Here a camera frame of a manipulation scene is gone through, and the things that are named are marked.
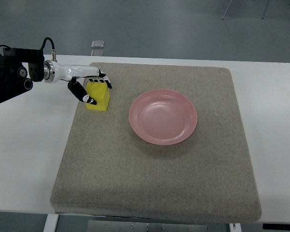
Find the yellow sponge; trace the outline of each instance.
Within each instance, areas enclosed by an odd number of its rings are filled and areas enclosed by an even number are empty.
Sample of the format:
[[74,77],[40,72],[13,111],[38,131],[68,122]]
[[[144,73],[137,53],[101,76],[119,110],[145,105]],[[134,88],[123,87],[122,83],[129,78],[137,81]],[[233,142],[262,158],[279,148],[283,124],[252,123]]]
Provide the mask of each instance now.
[[110,90],[106,83],[88,82],[86,91],[94,100],[97,101],[96,105],[86,103],[89,110],[106,111],[107,105],[110,100]]

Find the pink plate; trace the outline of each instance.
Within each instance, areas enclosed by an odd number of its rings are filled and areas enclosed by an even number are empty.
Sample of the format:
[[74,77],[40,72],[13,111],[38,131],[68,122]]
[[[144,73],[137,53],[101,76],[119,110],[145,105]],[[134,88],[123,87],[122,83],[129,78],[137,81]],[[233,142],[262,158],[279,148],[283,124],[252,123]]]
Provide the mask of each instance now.
[[134,132],[157,145],[177,144],[197,126],[197,112],[182,94],[155,89],[140,95],[131,105],[129,121]]

